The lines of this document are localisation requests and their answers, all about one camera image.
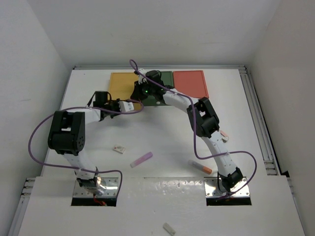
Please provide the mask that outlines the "yellow drawer box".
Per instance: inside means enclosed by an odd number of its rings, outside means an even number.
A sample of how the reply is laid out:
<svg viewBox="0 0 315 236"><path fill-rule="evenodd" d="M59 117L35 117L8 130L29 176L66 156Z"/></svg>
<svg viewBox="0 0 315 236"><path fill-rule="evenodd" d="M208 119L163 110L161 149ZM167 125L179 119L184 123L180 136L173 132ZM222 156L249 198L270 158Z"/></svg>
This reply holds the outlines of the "yellow drawer box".
<svg viewBox="0 0 315 236"><path fill-rule="evenodd" d="M111 73L108 92L113 100L128 100L134 91L138 76L132 72Z"/></svg>

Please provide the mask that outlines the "green drawer box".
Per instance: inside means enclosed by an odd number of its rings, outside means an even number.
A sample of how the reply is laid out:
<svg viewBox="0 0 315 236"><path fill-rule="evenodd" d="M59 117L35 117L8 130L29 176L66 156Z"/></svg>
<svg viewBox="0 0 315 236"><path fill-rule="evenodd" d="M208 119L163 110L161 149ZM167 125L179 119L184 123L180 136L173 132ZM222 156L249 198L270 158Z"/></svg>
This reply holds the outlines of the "green drawer box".
<svg viewBox="0 0 315 236"><path fill-rule="evenodd" d="M161 86L167 89L174 88L174 81L173 81L173 72L171 71L159 71L159 70L151 70L146 73L146 76L153 80L154 82L160 84ZM160 102L155 103L153 97L148 97L148 99L142 101L141 103L144 106L164 106L166 105L163 95L167 91L160 87Z"/></svg>

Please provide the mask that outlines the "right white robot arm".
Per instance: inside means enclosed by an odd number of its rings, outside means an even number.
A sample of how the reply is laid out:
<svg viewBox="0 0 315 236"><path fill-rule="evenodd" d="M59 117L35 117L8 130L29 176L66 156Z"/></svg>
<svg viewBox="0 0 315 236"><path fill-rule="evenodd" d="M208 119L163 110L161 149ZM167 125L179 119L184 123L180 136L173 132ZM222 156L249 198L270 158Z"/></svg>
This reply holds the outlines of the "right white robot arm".
<svg viewBox="0 0 315 236"><path fill-rule="evenodd" d="M173 106L188 115L193 138L200 137L209 148L221 178L222 192L231 189L243 179L243 174L233 162L224 142L221 140L219 118L206 97L192 98L179 93L175 88L164 85L161 73L156 70L135 69L138 80L134 82L131 99L143 101L153 96L158 102Z"/></svg>

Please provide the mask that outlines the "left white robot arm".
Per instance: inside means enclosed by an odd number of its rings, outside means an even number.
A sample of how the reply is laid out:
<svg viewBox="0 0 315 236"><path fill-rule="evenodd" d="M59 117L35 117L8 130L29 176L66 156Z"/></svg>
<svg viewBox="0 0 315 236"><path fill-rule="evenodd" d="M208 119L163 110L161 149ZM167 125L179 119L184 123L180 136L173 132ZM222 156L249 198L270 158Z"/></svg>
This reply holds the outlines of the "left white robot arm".
<svg viewBox="0 0 315 236"><path fill-rule="evenodd" d="M69 162L79 186L94 196L104 194L106 185L84 150L86 125L102 121L107 116L113 118L129 108L133 106L121 99L113 100L109 92L96 91L84 108L56 111L53 115L49 148Z"/></svg>

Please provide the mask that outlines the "red drawer box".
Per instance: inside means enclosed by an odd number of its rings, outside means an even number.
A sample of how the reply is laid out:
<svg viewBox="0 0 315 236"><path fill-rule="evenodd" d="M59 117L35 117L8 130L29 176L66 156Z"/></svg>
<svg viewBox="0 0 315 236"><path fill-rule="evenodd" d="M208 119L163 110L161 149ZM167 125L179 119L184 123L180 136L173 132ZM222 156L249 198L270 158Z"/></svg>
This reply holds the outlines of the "red drawer box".
<svg viewBox="0 0 315 236"><path fill-rule="evenodd" d="M174 88L185 95L194 98L209 98L204 72L196 71L174 71Z"/></svg>

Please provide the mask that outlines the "lilac glue stick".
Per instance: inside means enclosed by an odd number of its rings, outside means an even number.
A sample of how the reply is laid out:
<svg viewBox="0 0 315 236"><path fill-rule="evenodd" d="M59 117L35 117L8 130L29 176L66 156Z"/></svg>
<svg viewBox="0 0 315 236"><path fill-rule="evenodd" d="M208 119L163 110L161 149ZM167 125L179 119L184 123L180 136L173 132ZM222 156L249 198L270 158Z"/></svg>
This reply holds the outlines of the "lilac glue stick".
<svg viewBox="0 0 315 236"><path fill-rule="evenodd" d="M133 161L130 166L132 168L140 165L141 163L145 162L146 160L150 159L151 157L153 157L152 152L148 152L146 154L144 154L143 156L139 157L138 159L136 159L135 161Z"/></svg>

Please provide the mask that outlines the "orange capped glue stick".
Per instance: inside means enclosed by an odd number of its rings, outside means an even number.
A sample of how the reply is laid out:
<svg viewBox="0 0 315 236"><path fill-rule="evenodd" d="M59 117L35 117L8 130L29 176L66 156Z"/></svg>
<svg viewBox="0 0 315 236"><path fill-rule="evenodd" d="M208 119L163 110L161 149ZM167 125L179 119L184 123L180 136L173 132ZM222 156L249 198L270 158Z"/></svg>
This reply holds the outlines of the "orange capped glue stick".
<svg viewBox="0 0 315 236"><path fill-rule="evenodd" d="M188 164L191 165L192 167L194 167L195 169L200 170L203 173L206 173L208 175L210 175L212 173L212 169L210 169L210 168L208 168L208 167L206 167L206 166L204 166L198 162L195 162L193 160L189 160Z"/></svg>

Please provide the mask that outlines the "small white eraser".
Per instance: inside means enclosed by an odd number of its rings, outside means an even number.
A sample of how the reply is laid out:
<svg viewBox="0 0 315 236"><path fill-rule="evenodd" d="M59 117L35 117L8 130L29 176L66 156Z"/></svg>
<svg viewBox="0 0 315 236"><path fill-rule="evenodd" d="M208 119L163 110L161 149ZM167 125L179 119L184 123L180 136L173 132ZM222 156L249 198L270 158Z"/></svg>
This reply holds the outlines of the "small white eraser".
<svg viewBox="0 0 315 236"><path fill-rule="evenodd" d="M164 223L162 226L171 236L174 236L176 231L168 224Z"/></svg>

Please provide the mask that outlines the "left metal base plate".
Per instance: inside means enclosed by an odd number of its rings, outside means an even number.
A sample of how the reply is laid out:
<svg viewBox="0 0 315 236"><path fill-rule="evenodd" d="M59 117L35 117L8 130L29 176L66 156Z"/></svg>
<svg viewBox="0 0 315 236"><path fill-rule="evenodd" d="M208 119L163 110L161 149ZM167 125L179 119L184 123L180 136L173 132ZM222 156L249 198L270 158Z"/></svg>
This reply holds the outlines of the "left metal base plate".
<svg viewBox="0 0 315 236"><path fill-rule="evenodd" d="M98 198L116 197L118 193L118 178L95 177L93 180L76 181L73 190L74 198Z"/></svg>

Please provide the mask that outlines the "metal base plate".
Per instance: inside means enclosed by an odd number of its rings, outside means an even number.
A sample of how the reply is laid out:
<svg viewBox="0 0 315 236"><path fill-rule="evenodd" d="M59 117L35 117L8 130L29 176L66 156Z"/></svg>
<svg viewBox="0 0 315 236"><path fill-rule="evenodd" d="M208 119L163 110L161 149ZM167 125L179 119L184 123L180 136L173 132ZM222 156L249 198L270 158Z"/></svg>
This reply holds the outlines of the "metal base plate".
<svg viewBox="0 0 315 236"><path fill-rule="evenodd" d="M116 197L118 193L118 178L95 177L93 180L76 181L73 190L74 198L98 198Z"/></svg>
<svg viewBox="0 0 315 236"><path fill-rule="evenodd" d="M225 196L227 193L233 193L234 198L248 198L250 197L249 187L247 186L247 178L244 177L234 187L230 189L230 192L224 189L221 178L216 177L204 178L204 187L206 198L219 198Z"/></svg>

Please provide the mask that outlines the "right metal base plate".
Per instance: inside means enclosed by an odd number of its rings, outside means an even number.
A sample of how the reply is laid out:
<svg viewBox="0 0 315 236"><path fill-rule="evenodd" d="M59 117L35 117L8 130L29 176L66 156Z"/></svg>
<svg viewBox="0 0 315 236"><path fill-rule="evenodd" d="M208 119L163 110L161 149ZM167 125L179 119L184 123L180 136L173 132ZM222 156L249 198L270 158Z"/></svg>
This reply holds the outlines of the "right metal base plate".
<svg viewBox="0 0 315 236"><path fill-rule="evenodd" d="M225 196L227 193L233 193L234 198L248 198L250 197L249 187L247 186L247 178L244 177L234 187L230 189L230 192L224 189L221 178L216 177L204 178L204 187L206 198L219 198Z"/></svg>

